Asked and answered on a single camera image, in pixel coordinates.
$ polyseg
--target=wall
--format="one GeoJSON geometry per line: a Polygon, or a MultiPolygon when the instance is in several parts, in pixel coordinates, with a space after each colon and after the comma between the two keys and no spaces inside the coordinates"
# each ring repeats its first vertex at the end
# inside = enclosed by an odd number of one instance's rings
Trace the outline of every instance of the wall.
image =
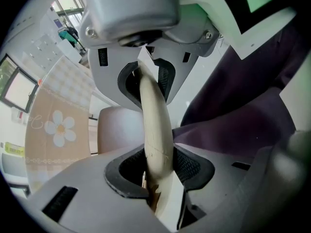
{"type": "Polygon", "coordinates": [[[31,41],[36,41],[40,37],[40,25],[35,23],[24,29],[22,32],[12,38],[5,46],[2,47],[0,53],[0,59],[2,59],[7,53],[13,61],[25,70],[34,79],[38,80],[41,76],[37,70],[27,67],[22,63],[22,56],[24,49],[31,44],[31,41]]]}
{"type": "Polygon", "coordinates": [[[311,130],[311,51],[292,80],[281,91],[296,130],[311,130]]]}
{"type": "Polygon", "coordinates": [[[29,20],[39,22],[54,1],[55,0],[29,0],[12,23],[11,28],[14,28],[14,30],[10,31],[5,41],[18,33],[18,28],[23,28],[23,24],[27,24],[29,20]]]}
{"type": "Polygon", "coordinates": [[[40,20],[40,34],[41,36],[47,34],[54,43],[59,43],[62,39],[58,35],[58,28],[54,20],[58,19],[61,22],[58,14],[53,10],[47,10],[42,19],[40,20]]]}
{"type": "Polygon", "coordinates": [[[173,129],[180,126],[187,107],[208,80],[220,59],[221,54],[217,47],[209,57],[198,58],[175,98],[167,106],[173,129]]]}
{"type": "Polygon", "coordinates": [[[11,120],[11,108],[0,102],[0,142],[10,142],[25,146],[26,125],[14,123],[11,120]]]}

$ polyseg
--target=black mesh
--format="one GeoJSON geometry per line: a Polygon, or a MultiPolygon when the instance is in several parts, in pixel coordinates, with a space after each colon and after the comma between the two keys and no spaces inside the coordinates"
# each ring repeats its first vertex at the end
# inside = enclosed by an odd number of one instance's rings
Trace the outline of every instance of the black mesh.
{"type": "Polygon", "coordinates": [[[163,95],[165,94],[165,88],[168,83],[168,78],[169,78],[169,71],[163,67],[159,67],[157,82],[163,95]]]}
{"type": "Polygon", "coordinates": [[[140,185],[142,184],[142,175],[146,170],[147,162],[144,149],[125,159],[119,166],[119,172],[123,178],[140,185]]]}
{"type": "Polygon", "coordinates": [[[173,167],[182,184],[197,175],[201,169],[197,161],[187,157],[180,151],[174,153],[173,167]]]}

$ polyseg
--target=window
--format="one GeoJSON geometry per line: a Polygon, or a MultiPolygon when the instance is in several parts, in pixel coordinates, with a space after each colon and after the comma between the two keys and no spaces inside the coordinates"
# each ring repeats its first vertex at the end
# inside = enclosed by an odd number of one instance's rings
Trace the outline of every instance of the window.
{"type": "Polygon", "coordinates": [[[83,8],[83,6],[82,6],[82,4],[80,3],[79,0],[76,0],[76,2],[77,2],[77,4],[78,4],[79,8],[83,8]]]}
{"type": "Polygon", "coordinates": [[[60,18],[61,23],[68,25],[69,22],[67,21],[65,16],[60,16],[59,18],[60,18]]]}
{"type": "Polygon", "coordinates": [[[52,3],[52,7],[53,7],[54,11],[56,11],[56,12],[61,11],[61,9],[58,7],[56,2],[52,3]]]}
{"type": "Polygon", "coordinates": [[[64,10],[77,9],[73,0],[58,0],[64,10]]]}
{"type": "Polygon", "coordinates": [[[29,112],[38,89],[37,82],[6,55],[0,62],[0,100],[29,112]]]}
{"type": "Polygon", "coordinates": [[[60,17],[66,18],[66,25],[79,28],[84,11],[82,0],[56,0],[52,7],[60,17]]]}

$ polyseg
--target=beige foam roll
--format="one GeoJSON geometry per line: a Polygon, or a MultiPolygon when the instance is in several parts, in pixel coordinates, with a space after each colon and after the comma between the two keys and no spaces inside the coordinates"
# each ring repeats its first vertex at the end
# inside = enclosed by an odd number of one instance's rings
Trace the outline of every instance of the beige foam roll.
{"type": "Polygon", "coordinates": [[[139,62],[139,84],[145,129],[149,187],[160,184],[173,171],[173,133],[166,102],[147,66],[139,62]]]}

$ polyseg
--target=white panel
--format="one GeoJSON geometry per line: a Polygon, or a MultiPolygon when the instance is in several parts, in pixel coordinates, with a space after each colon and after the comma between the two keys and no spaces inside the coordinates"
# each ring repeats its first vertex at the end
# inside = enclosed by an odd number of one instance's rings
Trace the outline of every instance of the white panel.
{"type": "Polygon", "coordinates": [[[10,142],[15,145],[25,146],[26,126],[24,124],[14,123],[11,107],[0,102],[0,142],[10,142]]]}
{"type": "Polygon", "coordinates": [[[140,51],[137,59],[142,61],[149,68],[149,70],[151,71],[154,79],[158,80],[159,67],[156,66],[153,63],[153,61],[152,61],[152,59],[151,59],[151,57],[150,57],[146,47],[142,47],[141,48],[141,51],[140,51]]]}
{"type": "Polygon", "coordinates": [[[62,39],[58,35],[58,26],[55,24],[54,20],[59,20],[60,17],[55,11],[51,11],[50,8],[47,10],[46,14],[40,20],[40,35],[47,34],[54,43],[61,42],[62,39]]]}
{"type": "Polygon", "coordinates": [[[5,98],[17,106],[26,109],[28,103],[28,95],[30,95],[35,87],[23,74],[18,73],[12,81],[5,98]]]}
{"type": "Polygon", "coordinates": [[[6,41],[12,39],[16,34],[24,30],[25,26],[40,21],[54,1],[55,0],[28,0],[12,23],[12,28],[14,29],[8,33],[6,41]]]}
{"type": "Polygon", "coordinates": [[[60,43],[57,43],[57,47],[63,52],[63,54],[70,59],[73,63],[79,63],[82,59],[82,56],[78,51],[69,43],[67,39],[63,40],[60,43]]]}
{"type": "Polygon", "coordinates": [[[280,96],[296,130],[311,130],[311,52],[280,96]]]}
{"type": "Polygon", "coordinates": [[[160,222],[163,223],[170,232],[177,231],[183,195],[184,186],[180,182],[176,173],[173,172],[172,189],[169,195],[168,203],[166,204],[163,213],[158,217],[160,222]]]}
{"type": "Polygon", "coordinates": [[[25,52],[45,73],[48,73],[63,55],[60,49],[46,34],[27,46],[25,52]]]}
{"type": "Polygon", "coordinates": [[[241,59],[268,41],[296,15],[292,8],[285,8],[241,34],[225,0],[181,0],[181,3],[191,2],[199,4],[206,11],[213,25],[225,36],[241,59]]]}

